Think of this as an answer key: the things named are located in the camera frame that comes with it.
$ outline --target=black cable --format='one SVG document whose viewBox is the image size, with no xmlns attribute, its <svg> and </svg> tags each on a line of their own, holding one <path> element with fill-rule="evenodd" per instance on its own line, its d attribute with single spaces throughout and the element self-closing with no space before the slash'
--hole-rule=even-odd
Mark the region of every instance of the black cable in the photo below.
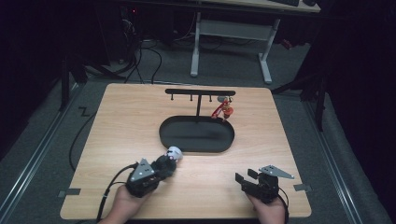
<svg viewBox="0 0 396 224">
<path fill-rule="evenodd" d="M 128 70 L 131 69 L 133 66 L 134 66 L 134 60 L 132 60 L 131 62 L 129 62 L 125 67 L 121 68 L 120 70 L 114 71 L 114 72 L 112 72 L 112 73 L 114 73 L 115 75 L 119 75 L 119 74 L 121 74 L 121 73 L 123 73 L 123 72 L 128 71 Z M 96 71 L 94 71 L 94 70 L 91 70 L 91 69 L 88 68 L 88 67 L 84 67 L 84 69 L 85 69 L 85 71 L 86 71 L 87 73 L 89 73 L 89 74 L 91 74 L 91 75 L 94 75 L 94 76 L 96 76 L 96 77 L 99 77 L 99 76 L 102 76 L 102 75 L 103 75 L 103 73 L 101 73 L 101 72 L 96 72 Z"/>
<path fill-rule="evenodd" d="M 91 120 L 93 117 L 95 117 L 96 113 L 97 113 L 97 111 L 94 112 L 94 113 L 85 121 L 85 123 L 81 126 L 81 128 L 78 130 L 78 133 L 77 133 L 77 135 L 75 136 L 75 138 L 74 138 L 74 140 L 73 140 L 72 145 L 71 145 L 70 148 L 69 148 L 69 164 L 70 164 L 70 167 L 72 168 L 73 172 L 76 171 L 76 168 L 74 167 L 73 162 L 72 162 L 72 151 L 73 151 L 74 144 L 77 142 L 77 139 L 78 139 L 79 135 L 81 134 L 82 130 L 85 128 L 85 126 L 87 126 L 88 122 L 90 122 L 90 120 Z"/>
<path fill-rule="evenodd" d="M 237 45 L 237 46 L 245 46 L 259 42 L 259 40 L 249 39 L 249 40 L 244 40 L 243 43 L 238 43 L 236 41 L 227 40 L 227 38 L 223 38 L 223 41 L 227 44 Z"/>
<path fill-rule="evenodd" d="M 193 27 L 194 24 L 195 24 L 195 19 L 196 19 L 196 17 L 197 17 L 197 13 L 194 12 L 194 14 L 192 15 L 192 21 L 191 21 L 190 29 L 189 29 L 189 30 L 187 31 L 187 33 L 186 33 L 185 35 L 183 35 L 181 38 L 174 39 L 174 42 L 175 42 L 175 43 L 176 43 L 178 40 L 183 40 L 183 39 L 187 39 L 187 38 L 190 38 L 190 37 L 194 36 L 194 35 L 191 35 L 191 30 L 192 30 L 192 27 Z"/>
<path fill-rule="evenodd" d="M 181 47 L 188 47 L 188 46 L 194 45 L 194 43 L 195 43 L 194 39 L 191 39 L 192 37 L 194 37 L 194 35 L 188 36 L 183 39 L 174 40 L 174 43 Z"/>
<path fill-rule="evenodd" d="M 112 185 L 116 185 L 116 184 L 126 184 L 126 182 L 121 182 L 121 181 L 119 181 L 119 182 L 114 182 Z"/>
<path fill-rule="evenodd" d="M 285 194 L 285 196 L 286 196 L 286 201 L 287 201 L 286 206 L 289 207 L 289 197 L 288 197 L 288 195 L 286 194 L 285 190 L 283 190 L 282 188 L 279 188 L 279 189 L 282 190 L 282 192 Z"/>
<path fill-rule="evenodd" d="M 154 49 L 155 47 L 158 46 L 158 40 L 144 40 L 143 42 L 151 42 L 151 41 L 154 41 L 154 44 L 149 47 L 144 47 L 144 49 Z"/>
<path fill-rule="evenodd" d="M 139 72 L 139 68 L 138 68 L 138 67 L 136 67 L 136 72 L 137 72 L 137 75 L 139 76 L 140 84 L 145 84 L 145 81 L 143 80 L 142 76 L 140 75 L 140 72 Z"/>
<path fill-rule="evenodd" d="M 215 42 L 219 42 L 218 45 L 215 46 L 214 48 L 205 48 L 205 47 L 202 46 L 202 43 L 200 43 L 199 47 L 201 49 L 215 50 L 215 49 L 218 49 L 219 47 L 221 47 L 223 45 L 223 38 L 221 38 L 221 37 L 212 37 L 212 38 L 210 38 L 208 36 L 206 37 L 206 40 L 212 40 L 212 39 L 214 41 L 208 42 L 209 44 L 212 44 L 212 43 L 215 43 Z"/>
<path fill-rule="evenodd" d="M 98 216 L 96 217 L 96 222 L 97 222 L 97 223 L 100 222 L 100 220 L 101 220 L 101 218 L 102 218 L 103 208 L 105 207 L 107 195 L 108 195 L 108 193 L 110 192 L 111 186 L 113 186 L 113 185 L 116 184 L 116 183 L 120 183 L 120 182 L 114 182 L 114 181 L 116 181 L 117 177 L 119 177 L 119 175 L 120 175 L 122 172 L 124 172 L 124 171 L 126 171 L 126 170 L 128 170 L 128 169 L 131 169 L 131 168 L 134 168 L 134 169 L 135 169 L 135 168 L 137 167 L 137 165 L 138 165 L 138 163 L 136 162 L 135 164 L 125 166 L 125 167 L 122 168 L 122 169 L 113 177 L 113 179 L 110 181 L 110 183 L 109 183 L 108 186 L 107 186 L 107 189 L 105 190 L 105 193 L 103 194 L 102 201 L 100 202 L 100 205 L 99 205 Z"/>
<path fill-rule="evenodd" d="M 128 79 L 131 77 L 132 73 L 134 72 L 134 70 L 137 69 L 137 66 L 140 64 L 140 62 L 142 61 L 142 44 L 140 43 L 139 45 L 139 60 L 136 62 L 134 69 L 129 73 L 129 75 L 125 78 L 124 83 L 128 82 Z M 143 78 L 140 76 L 140 74 L 138 74 L 140 77 L 140 83 L 144 84 L 143 82 Z"/>
<path fill-rule="evenodd" d="M 157 74 L 158 70 L 160 69 L 161 65 L 163 64 L 163 57 L 161 56 L 161 54 L 158 51 L 156 51 L 154 49 L 145 49 L 145 50 L 150 50 L 150 51 L 156 53 L 160 57 L 160 64 L 158 64 L 157 69 L 155 70 L 155 72 L 151 76 L 151 84 L 154 84 L 154 77 Z"/>
</svg>

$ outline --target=person's hand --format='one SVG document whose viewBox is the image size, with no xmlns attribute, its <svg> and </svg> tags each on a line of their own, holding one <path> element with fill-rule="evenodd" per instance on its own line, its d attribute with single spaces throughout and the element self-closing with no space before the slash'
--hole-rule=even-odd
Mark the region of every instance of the person's hand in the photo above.
<svg viewBox="0 0 396 224">
<path fill-rule="evenodd" d="M 136 198 L 131 195 L 125 185 L 119 186 L 116 196 L 114 198 L 113 207 L 108 213 L 107 217 L 102 219 L 100 224 L 123 224 L 130 217 L 137 214 L 143 203 L 149 198 L 152 192 L 143 196 L 143 198 Z"/>
<path fill-rule="evenodd" d="M 271 203 L 265 204 L 249 194 L 247 194 L 247 197 L 253 203 L 261 224 L 285 223 L 285 207 L 279 198 L 276 197 Z"/>
</svg>

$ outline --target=metal rail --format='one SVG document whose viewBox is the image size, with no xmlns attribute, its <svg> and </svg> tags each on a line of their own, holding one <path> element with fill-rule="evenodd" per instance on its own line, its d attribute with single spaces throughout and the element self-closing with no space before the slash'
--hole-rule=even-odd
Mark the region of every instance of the metal rail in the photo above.
<svg viewBox="0 0 396 224">
<path fill-rule="evenodd" d="M 49 126 L 49 129 L 44 134 L 41 142 L 38 144 L 35 153 L 31 157 L 31 159 L 26 164 L 25 168 L 21 172 L 17 181 L 15 182 L 13 188 L 9 192 L 6 199 L 3 201 L 0 207 L 0 223 L 7 223 L 8 219 L 11 217 L 12 212 L 17 206 L 19 200 L 21 199 L 23 193 L 26 191 L 33 177 L 35 176 L 35 172 L 40 166 L 41 162 L 44 160 L 47 152 L 50 149 L 50 144 L 52 142 L 52 138 L 59 129 L 64 116 L 67 114 L 70 105 L 77 98 L 82 90 L 82 86 L 75 84 L 72 89 L 72 97 L 69 101 L 69 104 L 65 107 L 64 110 L 60 110 L 56 115 L 54 121 Z"/>
<path fill-rule="evenodd" d="M 332 155 L 332 151 L 327 143 L 325 134 L 320 132 L 315 123 L 315 111 L 313 106 L 308 102 L 302 102 L 305 112 L 311 118 L 310 122 L 312 127 L 316 130 L 317 138 L 321 144 L 321 153 L 323 158 L 325 159 L 326 165 L 329 169 L 329 174 L 332 178 L 332 182 L 334 183 L 335 189 L 337 190 L 338 196 L 340 197 L 340 201 L 344 206 L 344 210 L 346 211 L 346 215 L 349 219 L 350 223 L 361 224 L 363 223 L 361 220 L 361 215 L 359 214 L 358 208 L 355 206 L 353 202 L 352 195 L 350 194 L 349 188 L 342 177 L 340 170 L 338 169 L 337 163 Z"/>
</svg>

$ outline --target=wooden table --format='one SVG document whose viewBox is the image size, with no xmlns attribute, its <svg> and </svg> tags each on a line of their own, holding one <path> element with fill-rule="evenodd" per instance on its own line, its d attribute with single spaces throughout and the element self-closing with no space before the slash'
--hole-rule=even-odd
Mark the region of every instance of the wooden table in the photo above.
<svg viewBox="0 0 396 224">
<path fill-rule="evenodd" d="M 228 150 L 219 154 L 185 153 L 174 175 L 160 183 L 134 218 L 255 217 L 234 174 L 255 182 L 248 177 L 248 168 L 258 171 L 269 164 L 295 176 L 279 178 L 279 186 L 290 199 L 290 216 L 311 214 L 305 192 L 293 187 L 302 180 L 268 89 L 110 84 L 70 185 L 80 193 L 66 196 L 62 218 L 96 218 L 102 195 L 121 168 L 142 158 L 155 161 L 166 151 L 159 137 L 162 122 L 175 115 L 194 116 L 196 112 L 196 97 L 191 101 L 189 95 L 175 95 L 171 101 L 164 90 L 174 88 L 235 91 L 234 112 L 228 119 L 235 139 Z M 201 116 L 210 116 L 218 105 L 216 97 L 209 102 L 209 97 L 203 96 Z M 126 181 L 129 173 L 124 172 L 118 181 Z M 103 216 L 111 207 L 116 188 L 110 191 Z"/>
</svg>

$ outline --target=white table leg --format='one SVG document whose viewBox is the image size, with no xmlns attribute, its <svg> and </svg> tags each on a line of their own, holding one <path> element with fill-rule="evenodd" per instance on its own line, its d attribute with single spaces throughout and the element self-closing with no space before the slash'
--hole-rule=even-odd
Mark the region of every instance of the white table leg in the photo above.
<svg viewBox="0 0 396 224">
<path fill-rule="evenodd" d="M 197 22 L 195 25 L 195 44 L 194 44 L 194 51 L 192 53 L 191 73 L 190 73 L 192 77 L 198 76 L 200 32 L 201 32 L 201 12 L 197 12 Z"/>
<path fill-rule="evenodd" d="M 277 27 L 279 26 L 279 23 L 280 23 L 280 19 L 276 19 L 274 22 L 274 25 L 271 29 L 269 38 L 267 40 L 267 45 L 265 46 L 264 53 L 259 54 L 260 65 L 262 66 L 262 75 L 264 76 L 264 82 L 266 84 L 272 83 L 271 74 L 270 74 L 270 71 L 268 69 L 268 64 L 267 64 L 267 57 L 268 57 L 268 53 L 270 52 L 271 46 L 274 42 L 274 38 L 275 38 Z"/>
</svg>

